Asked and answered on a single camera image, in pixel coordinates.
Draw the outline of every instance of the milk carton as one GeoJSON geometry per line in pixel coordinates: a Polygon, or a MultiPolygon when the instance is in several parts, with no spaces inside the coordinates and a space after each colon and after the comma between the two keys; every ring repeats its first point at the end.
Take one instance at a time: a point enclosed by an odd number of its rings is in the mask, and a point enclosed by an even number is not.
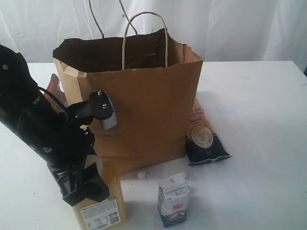
{"type": "Polygon", "coordinates": [[[190,190],[181,173],[159,180],[158,210],[164,227],[186,221],[190,190]]]}

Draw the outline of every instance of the white backdrop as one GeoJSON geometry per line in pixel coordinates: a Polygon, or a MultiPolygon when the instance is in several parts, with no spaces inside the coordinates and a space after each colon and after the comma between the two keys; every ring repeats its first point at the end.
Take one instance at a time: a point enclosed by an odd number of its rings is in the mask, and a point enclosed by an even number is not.
{"type": "MultiPolygon", "coordinates": [[[[129,17],[161,14],[171,36],[205,61],[292,60],[307,66],[307,0],[123,0],[129,17]]],[[[106,37],[123,36],[118,0],[92,0],[106,37]]],[[[134,21],[140,34],[161,28],[152,15],[134,21]]],[[[28,62],[52,62],[65,38],[99,38],[88,0],[0,0],[0,43],[28,62]]]]}

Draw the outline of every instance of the white table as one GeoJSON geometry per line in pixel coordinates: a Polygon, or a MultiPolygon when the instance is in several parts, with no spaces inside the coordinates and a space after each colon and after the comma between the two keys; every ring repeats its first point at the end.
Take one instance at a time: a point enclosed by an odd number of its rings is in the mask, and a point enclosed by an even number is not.
{"type": "MultiPolygon", "coordinates": [[[[54,64],[29,64],[46,87],[54,64]]],[[[229,154],[188,166],[179,159],[122,176],[128,222],[164,229],[157,180],[187,170],[187,221],[173,230],[307,229],[307,78],[290,61],[204,63],[197,97],[229,154]]],[[[46,163],[0,125],[0,229],[78,230],[46,163]]]]}

